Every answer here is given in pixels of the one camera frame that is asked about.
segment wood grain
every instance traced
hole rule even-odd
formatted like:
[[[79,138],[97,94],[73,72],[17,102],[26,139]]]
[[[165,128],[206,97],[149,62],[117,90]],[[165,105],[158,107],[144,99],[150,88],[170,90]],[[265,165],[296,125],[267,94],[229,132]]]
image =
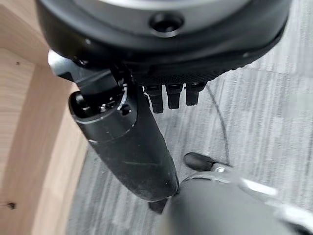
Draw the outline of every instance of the wood grain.
[[[53,147],[32,234],[64,234],[87,142],[66,106]]]
[[[70,82],[36,66],[3,179],[4,202],[16,203],[15,210],[1,207],[5,235],[31,234],[70,89]]]
[[[48,46],[36,26],[29,25],[6,5],[0,6],[0,47],[31,63],[48,66]]]
[[[35,65],[0,49],[0,186]]]
[[[1,3],[14,15],[19,16],[32,30],[41,34],[34,0],[4,0]]]

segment light wood surface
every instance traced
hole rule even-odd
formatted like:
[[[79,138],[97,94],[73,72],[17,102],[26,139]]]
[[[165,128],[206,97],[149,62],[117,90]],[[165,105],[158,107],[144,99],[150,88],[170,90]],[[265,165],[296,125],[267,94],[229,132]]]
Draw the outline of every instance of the light wood surface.
[[[0,49],[0,186],[35,65]]]
[[[50,71],[34,0],[1,1],[0,48],[0,234],[62,235],[87,145],[77,88]]]
[[[67,106],[45,176],[32,234],[64,234],[87,143]]]
[[[1,208],[5,235],[56,234],[66,213],[62,204],[76,186],[68,183],[80,172],[86,148],[67,110],[72,86],[49,68],[35,67],[3,179],[3,201],[16,203],[15,210]]]
[[[38,23],[35,20],[34,10],[33,17],[28,17],[28,22],[24,21],[26,10],[22,15],[16,15],[22,10],[15,10],[17,5],[16,0],[12,3],[5,0],[4,5],[0,6],[0,47],[19,55],[31,63],[39,64],[41,66],[48,66],[47,53],[48,46],[38,31]],[[30,4],[32,0],[24,0],[24,5]]]

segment gray carpet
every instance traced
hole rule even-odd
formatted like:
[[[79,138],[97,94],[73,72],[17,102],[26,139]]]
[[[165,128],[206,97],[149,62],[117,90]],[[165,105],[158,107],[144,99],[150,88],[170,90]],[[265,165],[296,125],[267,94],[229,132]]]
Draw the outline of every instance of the gray carpet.
[[[231,164],[313,212],[313,0],[294,1],[285,36],[271,52],[208,85],[225,121]],[[185,106],[182,94],[179,110],[155,118],[180,180],[191,173],[182,164],[187,152],[225,161],[221,123],[207,90],[198,106]],[[68,235],[149,235],[159,220],[88,150]]]

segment wire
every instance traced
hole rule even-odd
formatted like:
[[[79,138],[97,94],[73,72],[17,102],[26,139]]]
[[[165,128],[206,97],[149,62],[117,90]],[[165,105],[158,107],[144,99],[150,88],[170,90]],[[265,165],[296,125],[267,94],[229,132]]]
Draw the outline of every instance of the wire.
[[[207,91],[209,92],[210,94],[210,97],[211,97],[211,100],[216,108],[216,111],[219,115],[219,119],[220,119],[220,122],[221,122],[221,126],[222,126],[222,131],[223,131],[223,138],[224,138],[224,143],[225,143],[225,155],[226,155],[226,165],[230,165],[230,159],[229,159],[229,149],[228,149],[228,139],[227,139],[227,134],[226,134],[226,127],[225,127],[225,122],[224,122],[224,119],[222,117],[222,114],[221,114],[221,111],[220,111],[220,108],[215,100],[215,97],[210,89],[210,87],[208,85],[205,86],[205,88],[207,89]]]

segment textured black plastic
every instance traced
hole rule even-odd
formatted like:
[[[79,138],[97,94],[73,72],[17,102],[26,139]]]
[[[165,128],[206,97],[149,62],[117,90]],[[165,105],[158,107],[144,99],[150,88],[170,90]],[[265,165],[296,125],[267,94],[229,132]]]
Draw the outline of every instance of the textured black plastic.
[[[108,117],[78,118],[71,114],[99,157],[130,191],[154,202],[176,193],[178,180],[173,159],[158,129],[146,98],[137,88],[137,121],[124,135],[106,137],[104,125]]]
[[[54,51],[65,57],[100,64],[116,59],[168,64],[267,45],[285,24],[291,0],[254,0],[215,25],[167,39],[110,27],[73,1],[36,3],[45,38]]]

